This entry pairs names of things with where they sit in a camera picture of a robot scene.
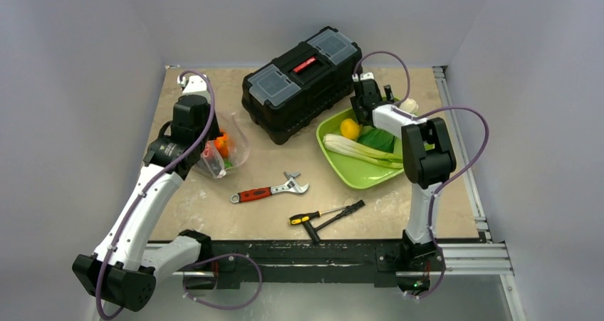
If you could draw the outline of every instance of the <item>red wrench handle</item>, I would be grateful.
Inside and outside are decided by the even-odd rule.
[[[239,195],[239,202],[259,200],[273,195],[273,193],[271,193],[271,187],[250,189],[237,194]]]

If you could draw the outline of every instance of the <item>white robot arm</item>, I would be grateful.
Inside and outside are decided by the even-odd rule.
[[[191,81],[194,88],[184,91],[174,105],[173,120],[161,128],[157,139],[147,148],[143,159],[145,165],[117,221],[92,255],[79,255],[72,265],[73,272],[90,295],[96,296],[100,291],[97,298],[132,311],[142,309],[156,284],[173,272],[212,257],[210,237],[190,230],[181,232],[160,250],[145,251],[167,202],[199,161],[202,147],[207,140],[220,136],[215,117],[211,125],[206,126],[213,110],[206,98],[209,96],[205,82],[199,76]],[[170,135],[165,134],[168,127]],[[208,131],[200,142],[205,128]],[[184,156],[182,161],[173,165],[173,161],[181,156]],[[99,280],[102,289],[97,289]]]
[[[372,73],[355,74],[353,82],[355,95],[350,101],[358,122],[386,130],[402,140],[403,167],[412,182],[412,196],[400,260],[420,261],[436,250],[430,230],[436,224],[440,196],[435,196],[434,191],[456,167],[447,126],[442,118],[418,118],[399,109],[389,85],[384,87],[384,99]],[[426,144],[433,148],[427,150]]]

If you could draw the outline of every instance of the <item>beige tabletop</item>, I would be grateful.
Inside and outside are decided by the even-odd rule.
[[[373,188],[358,191],[348,188],[331,169],[318,146],[315,131],[327,117],[350,107],[342,99],[323,112],[308,127],[283,145],[275,145],[269,136],[250,119],[241,106],[241,82],[252,68],[203,69],[216,93],[217,112],[236,113],[236,121],[250,144],[247,162],[236,173],[212,179],[191,171],[175,193],[151,236],[153,240],[173,239],[180,231],[194,229],[213,239],[308,239],[302,226],[289,226],[294,214],[345,206],[363,199],[366,206],[351,216],[321,230],[322,239],[399,238],[409,219],[411,187],[404,174]],[[405,93],[405,74],[396,68],[368,68],[380,86],[391,84],[396,96]],[[181,95],[176,77],[182,69],[166,74],[149,142],[160,127],[172,119],[172,106]],[[429,68],[411,69],[411,98],[420,113],[442,106],[436,82]],[[277,194],[245,204],[232,204],[232,194],[248,189],[283,184],[283,171],[300,172],[300,184],[310,184],[304,195]],[[324,216],[314,223],[321,223]],[[470,209],[464,180],[452,182],[443,192],[437,219],[440,238],[476,237],[477,230]]]

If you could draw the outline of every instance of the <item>screwdriver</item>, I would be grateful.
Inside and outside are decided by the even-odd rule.
[[[335,212],[335,211],[341,211],[347,207],[348,206],[338,207],[336,209],[328,209],[327,211],[322,211],[322,212],[317,211],[317,212],[311,212],[311,213],[296,214],[295,216],[292,216],[289,218],[289,224],[290,225],[299,225],[300,223],[303,223],[304,221],[313,220],[315,218],[322,216],[323,214],[327,214],[327,213],[331,213],[331,212]]]
[[[302,224],[302,226],[304,226],[304,228],[306,229],[306,232],[308,233],[308,235],[311,237],[311,240],[313,241],[313,243],[317,244],[321,241],[321,237],[319,237],[317,232],[319,232],[321,229],[325,228],[326,226],[331,225],[333,222],[340,220],[340,219],[344,218],[345,216],[351,215],[352,213],[354,213],[355,211],[357,211],[359,208],[363,207],[364,205],[365,205],[365,202],[363,200],[359,200],[350,206],[338,207],[336,209],[330,209],[330,210],[323,211],[323,212],[317,211],[317,212],[306,213],[306,214],[296,214],[295,216],[292,216],[289,219],[289,224],[290,225]],[[322,216],[323,214],[340,211],[340,210],[341,210],[341,212],[338,213],[338,215],[334,216],[333,218],[327,220],[326,222],[322,223],[321,225],[319,225],[317,227],[314,227],[313,224],[311,224],[311,219],[318,218],[318,217]]]

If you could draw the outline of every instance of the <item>orange vegetable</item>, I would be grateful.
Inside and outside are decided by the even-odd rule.
[[[226,159],[229,157],[229,134],[224,132],[224,130],[220,130],[220,132],[222,132],[222,136],[214,140],[214,146],[220,153],[220,156]]]

